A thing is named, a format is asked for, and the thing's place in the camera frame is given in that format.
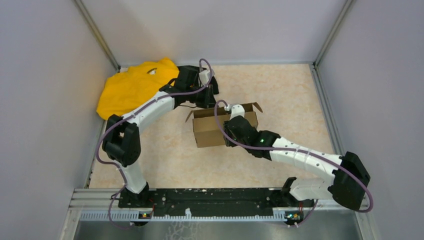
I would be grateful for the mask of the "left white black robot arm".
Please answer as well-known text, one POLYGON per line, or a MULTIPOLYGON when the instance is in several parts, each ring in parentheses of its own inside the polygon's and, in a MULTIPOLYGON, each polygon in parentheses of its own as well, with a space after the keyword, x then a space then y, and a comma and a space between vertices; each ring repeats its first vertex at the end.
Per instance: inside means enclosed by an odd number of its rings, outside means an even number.
POLYGON ((138 207, 149 203, 149 184, 142 174, 138 159, 142 152, 140 134, 154 121, 190 102, 197 108, 212 107, 219 93, 215 73, 211 68, 180 66, 176 78, 159 88, 151 99, 123 116, 113 114, 107 120, 101 148, 110 164, 120 171, 123 192, 138 207))

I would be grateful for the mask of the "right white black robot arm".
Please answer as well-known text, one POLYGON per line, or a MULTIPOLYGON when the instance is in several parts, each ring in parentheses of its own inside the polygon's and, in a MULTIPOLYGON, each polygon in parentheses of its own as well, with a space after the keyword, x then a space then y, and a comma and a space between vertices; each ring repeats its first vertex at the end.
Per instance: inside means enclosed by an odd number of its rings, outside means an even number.
POLYGON ((359 156, 319 152, 287 140, 268 130, 257 130, 247 119, 236 116, 223 124, 227 145, 240 146, 256 158, 293 165, 316 178, 290 178, 281 199, 287 206, 312 199, 333 199, 339 205, 360 213, 369 212, 373 201, 371 180, 359 156))

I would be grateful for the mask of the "brown cardboard box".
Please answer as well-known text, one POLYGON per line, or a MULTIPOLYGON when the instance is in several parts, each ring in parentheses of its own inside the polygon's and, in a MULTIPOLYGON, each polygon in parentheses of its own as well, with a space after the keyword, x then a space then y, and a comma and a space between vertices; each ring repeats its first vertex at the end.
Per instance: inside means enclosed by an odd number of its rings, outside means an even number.
MULTIPOLYGON (((262 113, 263 109, 257 102, 243 103, 240 105, 244 109, 244 117, 253 126, 259 125, 257 112, 262 113)), ((214 108, 191 110, 186 120, 192 121, 192 128, 196 146, 198 148, 207 148, 215 146, 224 146, 226 138, 220 128, 224 127, 224 122, 229 121, 231 112, 223 107, 217 108, 217 118, 215 120, 214 108)))

